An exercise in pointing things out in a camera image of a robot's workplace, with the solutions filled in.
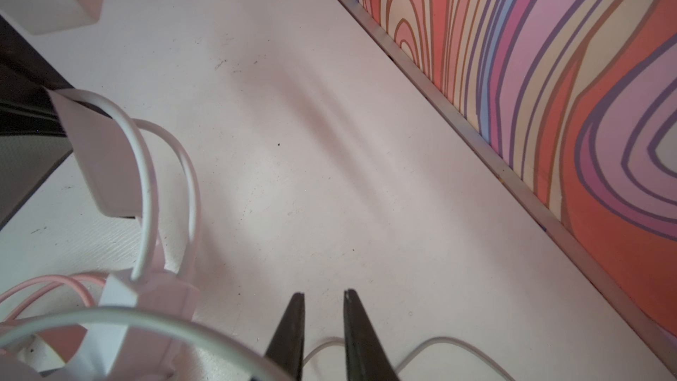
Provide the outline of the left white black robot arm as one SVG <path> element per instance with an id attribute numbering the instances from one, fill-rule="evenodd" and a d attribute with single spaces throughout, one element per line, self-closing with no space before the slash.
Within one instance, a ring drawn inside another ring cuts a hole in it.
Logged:
<path id="1" fill-rule="evenodd" d="M 1 225 L 71 154 L 48 91 L 71 84 L 1 19 Z"/>

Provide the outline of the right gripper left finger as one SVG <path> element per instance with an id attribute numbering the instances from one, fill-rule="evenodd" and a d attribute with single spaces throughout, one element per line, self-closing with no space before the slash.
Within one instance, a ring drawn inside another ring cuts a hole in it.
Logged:
<path id="1" fill-rule="evenodd" d="M 303 379 L 305 297 L 294 293 L 264 356 L 294 380 Z"/>

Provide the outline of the white headphones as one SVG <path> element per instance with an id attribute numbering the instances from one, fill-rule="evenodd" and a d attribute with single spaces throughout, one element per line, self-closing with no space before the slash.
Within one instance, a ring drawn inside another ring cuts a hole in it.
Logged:
<path id="1" fill-rule="evenodd" d="M 271 87 L 150 86 L 107 89 L 130 116 L 172 132 L 194 161 L 203 193 L 204 244 L 195 280 L 197 318 L 262 351 L 253 322 L 268 338 L 285 296 L 269 268 L 279 245 L 280 191 L 290 141 L 303 133 L 297 101 Z M 141 229 L 102 215 L 69 157 L 1 232 L 1 287 L 46 274 L 109 273 L 132 267 Z"/>

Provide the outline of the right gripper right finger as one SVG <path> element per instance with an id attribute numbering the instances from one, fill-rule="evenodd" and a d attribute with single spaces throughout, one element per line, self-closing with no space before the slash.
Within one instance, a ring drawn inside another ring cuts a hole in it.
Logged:
<path id="1" fill-rule="evenodd" d="M 398 376 L 354 289 L 344 292 L 343 319 L 347 380 L 398 381 Z"/>

